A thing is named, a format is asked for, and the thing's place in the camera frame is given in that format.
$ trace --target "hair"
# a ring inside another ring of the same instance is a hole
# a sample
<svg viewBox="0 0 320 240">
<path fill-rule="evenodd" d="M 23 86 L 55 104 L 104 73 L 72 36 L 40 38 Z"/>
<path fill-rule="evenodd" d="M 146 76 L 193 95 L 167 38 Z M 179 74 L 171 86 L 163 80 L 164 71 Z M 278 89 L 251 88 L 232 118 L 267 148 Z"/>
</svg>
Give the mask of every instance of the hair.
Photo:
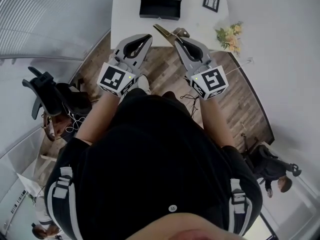
<svg viewBox="0 0 320 240">
<path fill-rule="evenodd" d="M 41 225 L 33 226 L 32 233 L 38 239 L 45 239 L 47 237 L 46 230 Z"/>
<path fill-rule="evenodd" d="M 287 192 L 291 186 L 292 186 L 292 180 L 290 178 L 288 178 L 287 176 L 284 177 L 284 185 L 283 187 L 281 188 L 281 193 L 285 193 Z"/>
<path fill-rule="evenodd" d="M 55 224 L 51 224 L 47 230 L 45 230 L 41 225 L 35 225 L 32 228 L 33 235 L 38 239 L 46 239 L 48 237 L 56 236 L 60 231 L 60 228 Z"/>
</svg>

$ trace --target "button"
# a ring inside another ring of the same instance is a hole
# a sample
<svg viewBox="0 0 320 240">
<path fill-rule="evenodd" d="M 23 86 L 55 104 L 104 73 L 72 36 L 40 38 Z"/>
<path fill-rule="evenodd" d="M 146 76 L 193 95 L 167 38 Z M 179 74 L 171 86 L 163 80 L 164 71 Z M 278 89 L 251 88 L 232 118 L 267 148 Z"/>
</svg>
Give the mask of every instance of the button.
<svg viewBox="0 0 320 240">
<path fill-rule="evenodd" d="M 177 210 L 177 206 L 176 205 L 170 205 L 169 206 L 169 212 L 173 213 Z"/>
</svg>

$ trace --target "shoe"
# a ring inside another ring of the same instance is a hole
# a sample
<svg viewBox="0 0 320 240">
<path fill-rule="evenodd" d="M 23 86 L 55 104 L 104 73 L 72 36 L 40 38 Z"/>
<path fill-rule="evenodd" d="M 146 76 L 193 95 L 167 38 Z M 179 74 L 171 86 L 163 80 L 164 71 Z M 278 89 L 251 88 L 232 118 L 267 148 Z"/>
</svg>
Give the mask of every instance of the shoe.
<svg viewBox="0 0 320 240">
<path fill-rule="evenodd" d="M 144 74 L 138 78 L 138 88 L 144 90 L 147 95 L 151 94 L 148 79 Z"/>
</svg>

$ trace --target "white table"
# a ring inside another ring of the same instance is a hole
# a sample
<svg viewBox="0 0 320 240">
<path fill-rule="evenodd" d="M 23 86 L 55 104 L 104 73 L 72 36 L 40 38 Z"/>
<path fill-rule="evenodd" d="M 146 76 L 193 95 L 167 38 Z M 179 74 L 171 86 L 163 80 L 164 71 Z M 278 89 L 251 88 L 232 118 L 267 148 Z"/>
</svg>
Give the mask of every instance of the white table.
<svg viewBox="0 0 320 240">
<path fill-rule="evenodd" d="M 141 0 L 113 0 L 111 21 L 111 49 L 119 42 L 136 34 L 151 34 L 152 46 L 171 47 L 171 44 L 156 30 L 159 24 L 172 32 L 185 28 L 192 39 L 205 44 L 210 50 L 224 51 L 217 40 L 215 29 L 230 26 L 227 0 L 220 0 L 218 12 L 204 8 L 204 0 L 182 0 L 179 20 L 140 18 Z"/>
</svg>

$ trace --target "picture frame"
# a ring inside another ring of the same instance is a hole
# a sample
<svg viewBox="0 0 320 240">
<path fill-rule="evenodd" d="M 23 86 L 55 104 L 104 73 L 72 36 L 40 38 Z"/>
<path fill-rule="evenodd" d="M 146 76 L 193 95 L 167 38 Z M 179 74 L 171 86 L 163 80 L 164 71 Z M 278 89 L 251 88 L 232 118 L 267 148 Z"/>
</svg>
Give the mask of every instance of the picture frame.
<svg viewBox="0 0 320 240">
<path fill-rule="evenodd" d="M 219 9 L 219 2 L 220 0 L 203 0 L 202 6 L 217 13 Z"/>
</svg>

